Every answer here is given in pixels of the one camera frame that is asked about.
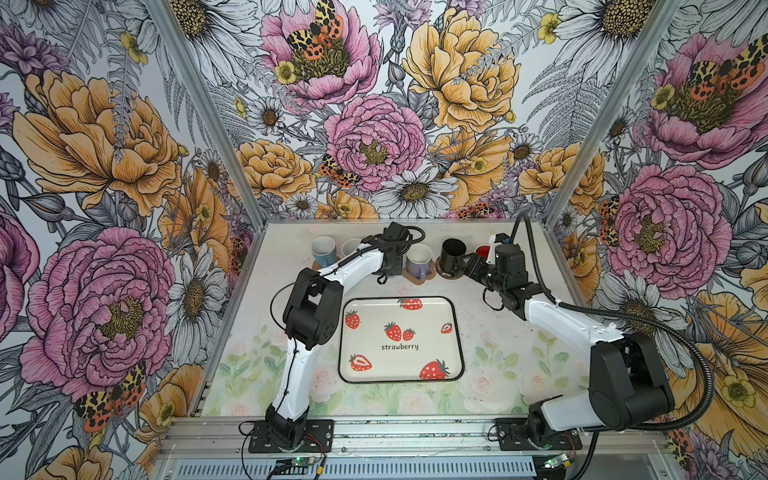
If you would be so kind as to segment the white mug purple handle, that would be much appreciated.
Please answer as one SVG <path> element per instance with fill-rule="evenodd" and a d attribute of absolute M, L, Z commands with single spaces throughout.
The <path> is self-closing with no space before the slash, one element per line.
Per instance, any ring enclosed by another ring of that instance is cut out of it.
<path fill-rule="evenodd" d="M 434 270 L 431 248 L 421 243 L 411 246 L 406 253 L 406 269 L 416 278 L 424 279 Z"/>

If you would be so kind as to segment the white mug red inside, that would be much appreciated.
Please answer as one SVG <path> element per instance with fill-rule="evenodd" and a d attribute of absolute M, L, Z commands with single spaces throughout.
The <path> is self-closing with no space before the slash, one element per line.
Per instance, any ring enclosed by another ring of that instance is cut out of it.
<path fill-rule="evenodd" d="M 488 259 L 488 257 L 489 257 L 489 253 L 490 253 L 490 246 L 489 246 L 489 245 L 482 245 L 482 246 L 479 246 L 479 247 L 476 249 L 476 253 L 477 253 L 477 254 L 478 254 L 480 257 L 482 257 L 483 259 L 487 260 L 487 259 Z"/>

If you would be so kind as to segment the cork paw print coaster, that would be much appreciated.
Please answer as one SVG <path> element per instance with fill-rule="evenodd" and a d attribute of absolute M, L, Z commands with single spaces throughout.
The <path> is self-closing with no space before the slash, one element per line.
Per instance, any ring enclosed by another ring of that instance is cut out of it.
<path fill-rule="evenodd" d="M 426 277 L 425 277 L 424 279 L 419 279 L 419 278 L 416 278 L 416 277 L 415 277 L 415 276 L 413 276 L 413 275 L 412 275 L 412 274 L 411 274 L 411 273 L 410 273 L 410 272 L 409 272 L 407 269 L 404 269 L 404 270 L 402 271 L 402 277 L 403 277 L 405 280 L 407 280 L 407 281 L 409 281 L 409 282 L 411 282 L 411 283 L 413 283 L 414 285 L 417 285 L 417 286 L 419 286 L 419 285 L 423 285 L 423 284 L 425 284 L 427 281 L 433 280 L 433 279 L 434 279 L 436 276 L 437 276 L 437 274 L 436 274 L 436 272 L 435 272 L 434 270 L 431 270 L 431 271 L 430 271 L 430 272 L 429 272 L 429 273 L 426 275 Z"/>

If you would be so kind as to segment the black mug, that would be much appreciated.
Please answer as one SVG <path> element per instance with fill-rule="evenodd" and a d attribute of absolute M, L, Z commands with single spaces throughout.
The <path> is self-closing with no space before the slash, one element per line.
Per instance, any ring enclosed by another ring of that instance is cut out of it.
<path fill-rule="evenodd" d="M 441 246 L 441 253 L 438 261 L 444 272 L 455 272 L 459 265 L 465 265 L 465 255 L 467 254 L 466 244 L 456 238 L 446 239 Z"/>

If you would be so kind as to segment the blue mug white inside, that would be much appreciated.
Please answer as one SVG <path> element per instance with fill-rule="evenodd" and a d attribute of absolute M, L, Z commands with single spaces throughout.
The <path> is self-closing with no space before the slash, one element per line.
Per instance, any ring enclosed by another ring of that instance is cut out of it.
<path fill-rule="evenodd" d="M 337 262 L 336 242 L 329 236 L 315 238 L 311 243 L 311 253 L 319 269 Z"/>

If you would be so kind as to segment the scratched brown round coaster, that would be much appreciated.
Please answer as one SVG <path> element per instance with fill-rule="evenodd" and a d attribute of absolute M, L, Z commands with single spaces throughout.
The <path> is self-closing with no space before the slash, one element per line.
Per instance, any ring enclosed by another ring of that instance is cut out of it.
<path fill-rule="evenodd" d="M 436 262 L 435 263 L 435 269 L 436 269 L 436 273 L 440 277 L 442 277 L 442 278 L 444 278 L 446 280 L 458 280 L 458 279 L 460 279 L 460 278 L 462 278 L 464 276 L 463 265 L 462 264 L 459 265 L 459 268 L 455 272 L 453 272 L 453 271 L 444 272 L 442 270 L 442 268 L 441 268 L 441 264 L 439 262 Z"/>

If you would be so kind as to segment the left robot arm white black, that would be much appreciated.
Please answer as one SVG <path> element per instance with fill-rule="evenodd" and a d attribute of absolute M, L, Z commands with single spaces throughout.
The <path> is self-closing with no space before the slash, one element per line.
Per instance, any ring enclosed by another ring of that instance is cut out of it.
<path fill-rule="evenodd" d="M 290 294 L 278 325 L 287 336 L 287 366 L 265 422 L 274 443 L 295 450 L 307 432 L 310 377 L 321 346 L 335 335 L 344 293 L 375 276 L 384 284 L 400 273 L 403 257 L 426 233 L 416 226 L 390 223 L 381 233 L 361 240 L 353 253 L 318 270 L 302 269 L 283 290 Z"/>

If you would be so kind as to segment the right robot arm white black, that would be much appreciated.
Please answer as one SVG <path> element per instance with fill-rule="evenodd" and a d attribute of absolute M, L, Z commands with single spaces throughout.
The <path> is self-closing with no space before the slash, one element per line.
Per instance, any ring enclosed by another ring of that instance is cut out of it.
<path fill-rule="evenodd" d="M 497 293 L 503 308 L 589 361 L 589 385 L 584 392 L 539 401 L 529 408 L 525 428 L 531 443 L 543 447 L 577 429 L 637 428 L 672 410 L 673 393 L 650 337 L 604 325 L 532 282 L 518 245 L 497 244 L 491 253 L 495 255 L 492 263 L 470 254 L 464 275 Z"/>

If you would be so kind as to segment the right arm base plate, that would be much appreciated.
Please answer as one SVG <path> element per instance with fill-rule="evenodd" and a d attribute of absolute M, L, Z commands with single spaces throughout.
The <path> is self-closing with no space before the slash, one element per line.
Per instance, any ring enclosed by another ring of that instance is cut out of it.
<path fill-rule="evenodd" d="M 494 424 L 502 451 L 568 451 L 576 452 L 583 444 L 575 430 L 555 431 L 536 418 L 499 418 Z"/>

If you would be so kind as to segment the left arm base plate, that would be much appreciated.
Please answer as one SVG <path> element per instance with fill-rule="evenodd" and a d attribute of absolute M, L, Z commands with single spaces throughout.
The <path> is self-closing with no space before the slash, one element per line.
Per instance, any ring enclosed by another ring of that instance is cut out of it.
<path fill-rule="evenodd" d="M 306 420 L 296 424 L 257 421 L 247 435 L 246 451 L 250 454 L 329 453 L 334 427 L 332 420 Z"/>

